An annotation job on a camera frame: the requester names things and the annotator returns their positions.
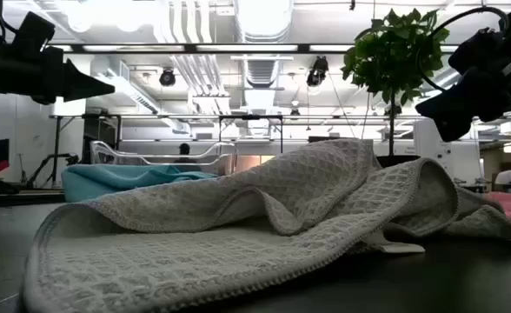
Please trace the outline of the black-legged background table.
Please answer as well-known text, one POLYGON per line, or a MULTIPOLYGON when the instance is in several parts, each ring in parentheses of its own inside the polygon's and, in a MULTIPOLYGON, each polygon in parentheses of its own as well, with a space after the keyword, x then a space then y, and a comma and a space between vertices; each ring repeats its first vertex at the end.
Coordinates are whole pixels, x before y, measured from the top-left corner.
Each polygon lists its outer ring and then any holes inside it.
MULTIPOLYGON (((83 138, 87 136, 84 130, 85 122, 89 120, 97 121, 97 129, 100 130, 100 124, 102 121, 105 121, 109 127, 114 129, 114 136, 110 140, 105 140, 106 143, 112 143, 112 148, 119 148, 120 142, 122 141, 122 130, 123 130, 123 116, 122 115, 114 115, 114 114, 82 114, 77 116, 59 116, 59 115, 51 115, 50 118, 56 120, 56 128, 55 128, 55 142, 54 142, 54 150, 53 154, 62 154, 62 153, 75 153, 79 157, 83 155, 83 138), (61 150, 61 133, 63 130, 69 126, 73 121, 82 121, 83 124, 81 127, 77 128, 77 130, 81 130, 81 133, 74 134, 70 133, 70 141, 72 143, 79 143, 79 146, 76 148, 74 146, 70 148, 65 148, 61 150)), ((57 173, 56 173, 56 181, 55 183, 50 183, 52 188, 55 188, 60 183, 60 172, 59 164, 57 165, 57 173)))

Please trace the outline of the light blue microfiber towel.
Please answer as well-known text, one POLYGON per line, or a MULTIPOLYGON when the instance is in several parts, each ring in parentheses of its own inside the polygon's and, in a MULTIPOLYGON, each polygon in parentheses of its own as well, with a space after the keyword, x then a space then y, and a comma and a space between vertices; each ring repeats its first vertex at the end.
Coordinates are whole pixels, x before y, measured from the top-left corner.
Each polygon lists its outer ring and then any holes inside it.
POLYGON ((214 177, 216 174, 199 170, 180 171, 171 165, 77 164, 61 173, 68 203, 136 188, 214 177))

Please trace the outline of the black hanging spotlight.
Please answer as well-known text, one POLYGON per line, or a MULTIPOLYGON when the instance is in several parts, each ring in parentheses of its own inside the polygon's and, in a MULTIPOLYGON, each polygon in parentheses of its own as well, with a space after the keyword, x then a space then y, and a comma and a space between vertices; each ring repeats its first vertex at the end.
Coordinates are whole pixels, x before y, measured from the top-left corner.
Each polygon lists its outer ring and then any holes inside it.
POLYGON ((309 87, 318 87, 326 78, 329 62, 325 56, 317 56, 309 69, 306 83, 309 87))
POLYGON ((164 68, 162 74, 159 77, 159 83, 163 87, 170 87, 176 83, 176 76, 172 68, 164 68))

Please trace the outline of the black plant pot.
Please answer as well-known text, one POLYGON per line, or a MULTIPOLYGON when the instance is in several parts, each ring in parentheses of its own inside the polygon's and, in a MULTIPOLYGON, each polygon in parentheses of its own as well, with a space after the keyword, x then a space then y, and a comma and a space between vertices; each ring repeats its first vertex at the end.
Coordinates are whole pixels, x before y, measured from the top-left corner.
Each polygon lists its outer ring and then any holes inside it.
POLYGON ((376 159, 382 168, 395 166, 401 163, 411 162, 419 159, 416 155, 393 155, 393 156, 377 156, 376 159))

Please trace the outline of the white pillar with signs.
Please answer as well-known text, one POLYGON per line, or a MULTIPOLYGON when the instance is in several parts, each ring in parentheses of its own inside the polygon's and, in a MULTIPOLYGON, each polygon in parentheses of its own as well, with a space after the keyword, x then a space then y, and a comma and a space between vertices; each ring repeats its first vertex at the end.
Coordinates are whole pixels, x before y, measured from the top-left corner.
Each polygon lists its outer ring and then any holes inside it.
POLYGON ((453 178, 452 143, 445 143, 432 119, 414 122, 414 145, 420 157, 434 159, 453 178))

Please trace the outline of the clear plastic bin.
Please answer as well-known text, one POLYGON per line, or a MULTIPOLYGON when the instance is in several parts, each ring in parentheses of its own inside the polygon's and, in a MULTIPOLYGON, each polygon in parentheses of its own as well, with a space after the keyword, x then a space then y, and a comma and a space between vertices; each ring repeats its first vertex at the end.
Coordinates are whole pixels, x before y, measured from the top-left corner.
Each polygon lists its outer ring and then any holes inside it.
POLYGON ((92 163, 175 166, 180 171, 201 171, 218 176, 233 174, 237 163, 237 147, 232 143, 215 143, 202 154, 186 156, 123 152, 111 149, 104 142, 93 141, 90 154, 92 163))

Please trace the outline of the black metal frame stand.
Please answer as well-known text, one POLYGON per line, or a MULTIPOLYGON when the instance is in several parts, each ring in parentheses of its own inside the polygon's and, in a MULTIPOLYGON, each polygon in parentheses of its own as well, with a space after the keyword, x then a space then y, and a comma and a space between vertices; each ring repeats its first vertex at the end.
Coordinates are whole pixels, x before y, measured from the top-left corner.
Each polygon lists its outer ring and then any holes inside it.
POLYGON ((283 115, 257 115, 257 114, 244 114, 244 115, 220 115, 218 116, 218 126, 219 126, 219 135, 218 135, 218 142, 222 141, 222 121, 229 119, 231 121, 235 121, 236 119, 240 119, 243 121, 257 121, 257 120, 267 120, 270 125, 276 127, 275 124, 272 124, 272 120, 277 120, 280 122, 280 127, 278 128, 278 131, 280 132, 280 152, 284 152, 283 148, 283 125, 284 125, 284 117, 283 115))

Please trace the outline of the black metal table frame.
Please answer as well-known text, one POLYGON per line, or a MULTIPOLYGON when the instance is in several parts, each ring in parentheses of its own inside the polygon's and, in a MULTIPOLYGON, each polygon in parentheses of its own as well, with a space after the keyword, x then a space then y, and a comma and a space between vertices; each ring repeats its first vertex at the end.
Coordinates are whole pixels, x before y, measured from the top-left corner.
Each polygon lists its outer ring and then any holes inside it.
POLYGON ((63 193, 23 193, 15 195, 1 195, 0 207, 25 206, 35 204, 64 203, 63 193))

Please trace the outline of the green leafy plant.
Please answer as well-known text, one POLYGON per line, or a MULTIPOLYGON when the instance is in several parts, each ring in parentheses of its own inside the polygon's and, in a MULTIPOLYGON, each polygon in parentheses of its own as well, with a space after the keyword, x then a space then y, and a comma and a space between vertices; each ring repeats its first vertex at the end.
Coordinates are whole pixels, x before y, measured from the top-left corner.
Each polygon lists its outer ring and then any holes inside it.
POLYGON ((391 10, 374 19, 355 38, 343 57, 342 78, 380 95, 388 105, 388 156, 395 153, 395 118, 402 107, 421 96, 424 81, 443 68, 441 46, 450 31, 437 25, 436 10, 412 10, 399 15, 391 10))

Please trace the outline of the white waffle microfiber towel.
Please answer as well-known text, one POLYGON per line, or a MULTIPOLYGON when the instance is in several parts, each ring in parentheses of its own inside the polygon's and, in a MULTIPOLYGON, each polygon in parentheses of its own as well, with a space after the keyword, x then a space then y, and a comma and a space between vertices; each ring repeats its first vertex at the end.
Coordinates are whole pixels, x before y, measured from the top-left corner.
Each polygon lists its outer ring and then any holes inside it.
POLYGON ((404 250, 389 234, 511 240, 511 218, 432 159, 384 168, 368 140, 321 141, 243 172, 57 208, 36 232, 21 297, 29 313, 170 313, 347 254, 404 250))

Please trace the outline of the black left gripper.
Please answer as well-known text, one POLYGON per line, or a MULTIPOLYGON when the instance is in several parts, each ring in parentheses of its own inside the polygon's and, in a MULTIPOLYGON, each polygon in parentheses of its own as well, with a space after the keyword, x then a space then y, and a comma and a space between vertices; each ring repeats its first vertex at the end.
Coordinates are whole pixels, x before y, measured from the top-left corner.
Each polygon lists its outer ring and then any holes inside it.
POLYGON ((47 47, 32 58, 22 50, 0 49, 0 93, 31 97, 41 104, 52 104, 58 97, 71 102, 112 94, 116 88, 82 73, 63 50, 47 47))

